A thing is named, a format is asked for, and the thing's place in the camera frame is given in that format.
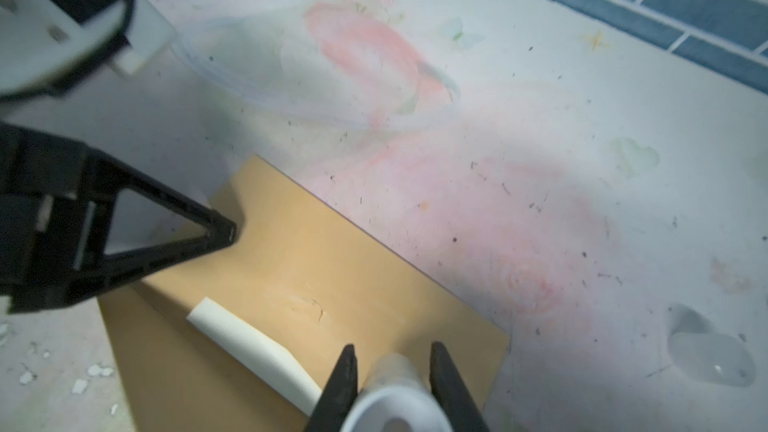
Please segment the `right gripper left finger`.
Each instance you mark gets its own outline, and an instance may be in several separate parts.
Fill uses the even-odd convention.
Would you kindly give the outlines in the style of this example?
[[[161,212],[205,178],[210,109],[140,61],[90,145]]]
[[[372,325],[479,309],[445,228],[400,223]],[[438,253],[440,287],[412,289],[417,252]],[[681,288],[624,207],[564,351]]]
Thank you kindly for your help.
[[[358,362],[347,344],[334,366],[304,428],[305,432],[339,432],[358,395]]]

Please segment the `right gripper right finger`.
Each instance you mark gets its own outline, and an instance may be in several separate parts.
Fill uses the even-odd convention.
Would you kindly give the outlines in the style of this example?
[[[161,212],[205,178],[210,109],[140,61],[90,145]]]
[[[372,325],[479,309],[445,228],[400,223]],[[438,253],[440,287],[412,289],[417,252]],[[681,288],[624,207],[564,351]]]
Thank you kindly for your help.
[[[429,383],[453,431],[489,431],[450,353],[439,341],[431,344]]]

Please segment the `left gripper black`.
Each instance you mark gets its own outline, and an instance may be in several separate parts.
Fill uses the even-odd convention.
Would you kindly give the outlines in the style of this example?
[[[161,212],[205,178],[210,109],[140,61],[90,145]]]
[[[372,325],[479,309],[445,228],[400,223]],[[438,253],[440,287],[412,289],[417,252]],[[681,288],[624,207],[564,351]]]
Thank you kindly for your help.
[[[123,192],[174,215],[179,230],[109,252]],[[231,219],[84,142],[1,127],[1,295],[10,314],[79,304],[227,248],[236,233]]]

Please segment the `white glue stick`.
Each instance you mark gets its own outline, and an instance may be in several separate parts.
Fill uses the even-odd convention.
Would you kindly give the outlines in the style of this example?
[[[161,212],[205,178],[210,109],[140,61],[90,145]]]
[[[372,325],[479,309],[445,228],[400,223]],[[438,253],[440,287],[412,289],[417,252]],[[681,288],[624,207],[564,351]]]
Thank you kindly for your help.
[[[453,428],[412,362],[398,353],[370,368],[341,431],[433,431]]]

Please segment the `cream letter paper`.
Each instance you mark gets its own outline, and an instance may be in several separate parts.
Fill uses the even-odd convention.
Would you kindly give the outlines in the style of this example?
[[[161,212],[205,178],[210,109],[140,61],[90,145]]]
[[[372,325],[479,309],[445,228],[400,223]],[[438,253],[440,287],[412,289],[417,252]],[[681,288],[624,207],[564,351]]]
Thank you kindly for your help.
[[[288,349],[210,298],[186,319],[307,417],[312,414],[322,390]]]

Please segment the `brown kraft envelope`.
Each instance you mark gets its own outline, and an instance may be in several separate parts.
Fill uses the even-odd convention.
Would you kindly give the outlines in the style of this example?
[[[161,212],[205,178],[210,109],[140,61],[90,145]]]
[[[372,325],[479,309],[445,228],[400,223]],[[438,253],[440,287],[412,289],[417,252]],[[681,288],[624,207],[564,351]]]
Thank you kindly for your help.
[[[366,374],[408,357],[429,375],[444,343],[483,405],[510,337],[262,159],[213,199],[237,242],[99,299],[140,431],[300,431],[307,418],[187,319],[211,299],[286,347],[319,384],[347,344]]]

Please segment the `clear glue stick cap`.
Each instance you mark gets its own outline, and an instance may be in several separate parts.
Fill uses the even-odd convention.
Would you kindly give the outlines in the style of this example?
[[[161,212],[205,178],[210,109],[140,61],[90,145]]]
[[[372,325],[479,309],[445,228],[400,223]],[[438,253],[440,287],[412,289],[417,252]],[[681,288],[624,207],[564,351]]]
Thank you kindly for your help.
[[[667,351],[691,380],[729,387],[750,387],[757,366],[740,339],[719,332],[711,320],[684,305],[668,308]]]

